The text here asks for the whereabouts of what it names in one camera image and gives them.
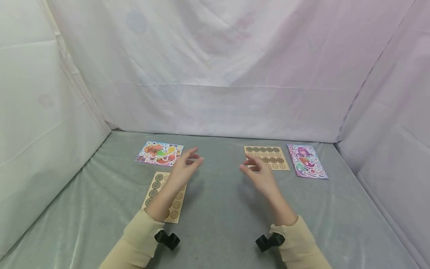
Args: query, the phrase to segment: gray table surface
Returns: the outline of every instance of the gray table surface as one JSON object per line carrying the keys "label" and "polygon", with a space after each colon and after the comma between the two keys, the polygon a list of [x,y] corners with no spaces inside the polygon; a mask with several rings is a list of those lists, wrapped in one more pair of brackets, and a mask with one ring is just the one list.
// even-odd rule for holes
{"label": "gray table surface", "polygon": [[0,268],[98,268],[140,209],[156,171],[134,162],[147,140],[199,147],[205,162],[188,183],[171,252],[159,246],[148,268],[285,268],[276,249],[255,240],[273,221],[242,175],[244,145],[280,146],[291,171],[274,171],[333,268],[416,268],[403,245],[332,144],[315,147],[329,180],[297,177],[289,141],[113,131],[104,144],[0,262]]}

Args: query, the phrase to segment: finger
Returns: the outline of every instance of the finger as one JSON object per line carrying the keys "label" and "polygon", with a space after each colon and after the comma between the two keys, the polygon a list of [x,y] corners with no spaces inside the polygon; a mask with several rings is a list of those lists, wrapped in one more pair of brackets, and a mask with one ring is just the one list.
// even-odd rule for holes
{"label": "finger", "polygon": [[243,165],[257,165],[253,160],[246,160],[243,162]]}
{"label": "finger", "polygon": [[191,148],[191,149],[187,150],[186,152],[182,153],[181,158],[184,158],[185,160],[187,160],[190,158],[191,155],[196,153],[198,150],[199,150],[198,147]]}
{"label": "finger", "polygon": [[254,156],[254,155],[250,155],[250,154],[245,154],[245,156],[246,156],[248,159],[253,160],[253,161],[255,162],[255,165],[257,165],[258,167],[260,167],[260,168],[263,168],[263,167],[264,167],[264,162],[263,162],[263,160],[262,160],[262,159],[260,159],[259,157]]}
{"label": "finger", "polygon": [[239,169],[242,171],[242,173],[244,173],[245,175],[247,175],[252,181],[256,180],[256,175],[257,174],[254,173],[254,171],[252,171],[251,169],[249,169],[245,165],[241,164],[239,166]]}
{"label": "finger", "polygon": [[251,166],[251,167],[249,167],[249,169],[251,171],[254,171],[254,172],[259,172],[260,171],[260,168],[258,166]]}
{"label": "finger", "polygon": [[202,165],[203,161],[203,157],[200,157],[197,160],[193,161],[193,163],[189,166],[193,170],[193,173],[195,170],[197,170],[197,168],[199,168],[200,165]]}
{"label": "finger", "polygon": [[188,159],[198,159],[198,158],[200,158],[200,156],[196,153],[193,153],[188,157]]}

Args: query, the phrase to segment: white fabric backdrop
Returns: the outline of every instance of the white fabric backdrop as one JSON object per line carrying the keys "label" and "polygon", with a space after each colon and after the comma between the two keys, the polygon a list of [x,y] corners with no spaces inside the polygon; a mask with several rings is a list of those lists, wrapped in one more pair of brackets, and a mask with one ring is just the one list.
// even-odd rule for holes
{"label": "white fabric backdrop", "polygon": [[412,2],[48,0],[112,127],[322,142]]}
{"label": "white fabric backdrop", "polygon": [[43,10],[0,3],[0,259],[110,132]]}
{"label": "white fabric backdrop", "polygon": [[339,150],[420,268],[430,268],[430,3],[417,0],[370,73]]}

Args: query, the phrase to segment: black wrist mount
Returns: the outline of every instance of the black wrist mount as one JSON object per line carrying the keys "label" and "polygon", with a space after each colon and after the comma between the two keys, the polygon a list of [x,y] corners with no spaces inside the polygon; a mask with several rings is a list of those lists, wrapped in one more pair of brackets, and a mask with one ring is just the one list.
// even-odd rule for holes
{"label": "black wrist mount", "polygon": [[278,247],[282,245],[285,242],[285,238],[283,235],[273,233],[269,239],[265,235],[260,236],[255,243],[257,244],[258,248],[261,252],[265,252],[271,247]]}
{"label": "black wrist mount", "polygon": [[154,238],[158,243],[165,244],[171,251],[173,251],[181,241],[174,233],[169,236],[164,230],[159,231]]}

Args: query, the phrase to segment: left hand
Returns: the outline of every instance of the left hand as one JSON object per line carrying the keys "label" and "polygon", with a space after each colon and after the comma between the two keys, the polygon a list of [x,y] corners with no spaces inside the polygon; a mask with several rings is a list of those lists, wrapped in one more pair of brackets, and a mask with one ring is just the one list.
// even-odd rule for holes
{"label": "left hand", "polygon": [[196,153],[198,150],[197,147],[192,148],[176,160],[166,186],[169,185],[170,188],[179,191],[188,183],[193,173],[202,165],[204,160],[203,157]]}

